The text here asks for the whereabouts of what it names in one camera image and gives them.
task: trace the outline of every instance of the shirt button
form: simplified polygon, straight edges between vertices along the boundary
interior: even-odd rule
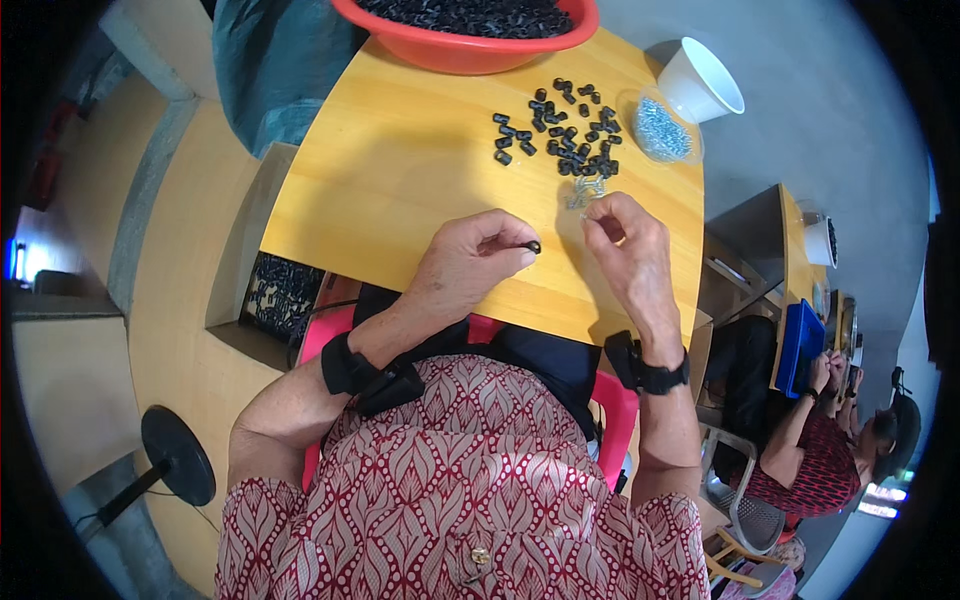
[[[486,548],[473,548],[470,550],[470,557],[477,564],[486,564],[490,562],[490,552]]]

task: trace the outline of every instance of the blue tray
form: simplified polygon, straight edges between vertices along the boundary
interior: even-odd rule
[[[806,387],[810,361],[824,351],[827,330],[806,300],[787,306],[785,319],[780,368],[774,385],[787,397],[800,397]]]

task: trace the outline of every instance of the white bucket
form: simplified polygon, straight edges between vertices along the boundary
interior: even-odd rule
[[[663,67],[657,87],[678,114],[703,123],[728,112],[742,114],[743,94],[707,46],[692,37],[681,40],[681,49]]]
[[[829,223],[830,218],[827,217],[806,226],[804,228],[804,246],[806,248],[806,259],[810,264],[826,265],[835,269],[837,265],[833,261],[833,250],[830,247]]]

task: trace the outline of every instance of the black wristwatch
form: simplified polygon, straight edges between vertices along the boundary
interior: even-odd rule
[[[686,348],[684,361],[673,371],[644,363],[640,342],[633,339],[630,331],[620,331],[607,338],[604,351],[625,388],[642,389],[653,396],[666,396],[676,386],[690,382],[690,358],[686,355]]]
[[[355,396],[353,408],[365,417],[423,396],[423,381],[413,365],[395,360],[380,370],[363,354],[350,352],[348,336],[349,332],[335,336],[321,351],[324,382],[331,394]]]

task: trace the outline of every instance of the dark trousers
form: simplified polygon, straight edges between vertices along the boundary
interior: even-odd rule
[[[766,317],[751,315],[713,332],[707,381],[726,379],[722,426],[727,431],[766,447],[777,423],[789,412],[790,401],[770,390],[777,353],[777,326]],[[724,444],[717,446],[713,467],[728,482],[746,465],[746,458]]]
[[[353,313],[353,326],[386,310],[398,292],[365,283]],[[453,324],[405,352],[399,360],[416,362],[445,354],[479,354],[532,372],[577,421],[587,440],[594,438],[587,404],[596,381],[600,347],[574,342],[526,327],[505,324],[489,344],[467,343],[468,319]]]

